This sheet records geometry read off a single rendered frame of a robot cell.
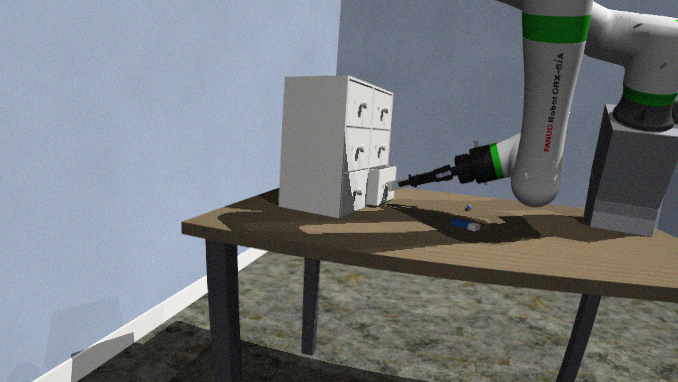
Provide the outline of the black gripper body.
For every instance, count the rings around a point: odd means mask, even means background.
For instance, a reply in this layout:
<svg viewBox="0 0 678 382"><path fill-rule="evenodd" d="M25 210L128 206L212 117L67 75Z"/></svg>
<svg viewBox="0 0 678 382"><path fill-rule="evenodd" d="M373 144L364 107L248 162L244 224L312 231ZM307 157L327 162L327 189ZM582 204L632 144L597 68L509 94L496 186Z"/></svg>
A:
<svg viewBox="0 0 678 382"><path fill-rule="evenodd" d="M461 184L473 182L475 179L473 179L470 166L469 166L469 161L468 161L468 155L469 154L462 154L458 155L455 157L454 162L455 166L450 167L447 169L442 170L442 172L448 172L451 171L451 175L444 176L444 178L449 178L453 176L458 176L458 179Z"/></svg>

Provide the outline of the white chest of drawers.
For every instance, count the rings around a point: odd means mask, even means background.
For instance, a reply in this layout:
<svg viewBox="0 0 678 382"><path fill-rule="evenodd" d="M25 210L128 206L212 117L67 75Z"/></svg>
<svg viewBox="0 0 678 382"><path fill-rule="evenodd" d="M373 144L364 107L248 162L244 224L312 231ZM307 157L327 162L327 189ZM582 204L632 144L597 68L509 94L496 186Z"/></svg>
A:
<svg viewBox="0 0 678 382"><path fill-rule="evenodd" d="M371 125L346 123L349 79L373 89ZM369 165L371 133L391 132L391 121L390 128L372 126L374 90L391 93L393 104L392 92L348 75L285 77L279 207L341 218L368 206L369 168L388 166ZM368 166L343 170L346 127L370 129ZM359 169L367 170L365 205L340 215L343 172Z"/></svg>

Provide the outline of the blue and white eraser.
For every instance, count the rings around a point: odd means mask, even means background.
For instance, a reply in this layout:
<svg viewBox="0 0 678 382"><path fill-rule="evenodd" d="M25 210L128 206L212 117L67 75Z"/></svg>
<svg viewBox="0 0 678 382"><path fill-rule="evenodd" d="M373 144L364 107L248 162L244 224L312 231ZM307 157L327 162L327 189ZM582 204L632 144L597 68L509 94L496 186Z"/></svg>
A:
<svg viewBox="0 0 678 382"><path fill-rule="evenodd" d="M472 231L478 231L478 230L480 230L481 224L477 224L477 223L473 223L473 222L469 222L469 221L465 221L465 220L455 218L455 219L451 220L451 225L461 227L461 228L464 228L464 229L468 229L468 230L472 230Z"/></svg>

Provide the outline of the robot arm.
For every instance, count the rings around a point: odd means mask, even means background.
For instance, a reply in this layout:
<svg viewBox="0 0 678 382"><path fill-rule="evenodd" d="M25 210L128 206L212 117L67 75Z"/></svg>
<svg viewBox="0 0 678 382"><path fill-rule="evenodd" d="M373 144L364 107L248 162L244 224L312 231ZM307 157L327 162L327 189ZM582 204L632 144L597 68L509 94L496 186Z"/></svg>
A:
<svg viewBox="0 0 678 382"><path fill-rule="evenodd" d="M478 184L511 177L522 204L554 200L583 53L625 68L613 110L619 123L649 132L678 124L677 18L610 10L594 0L496 1L522 10L523 120L513 137L485 146L474 141L468 161Z"/></svg>

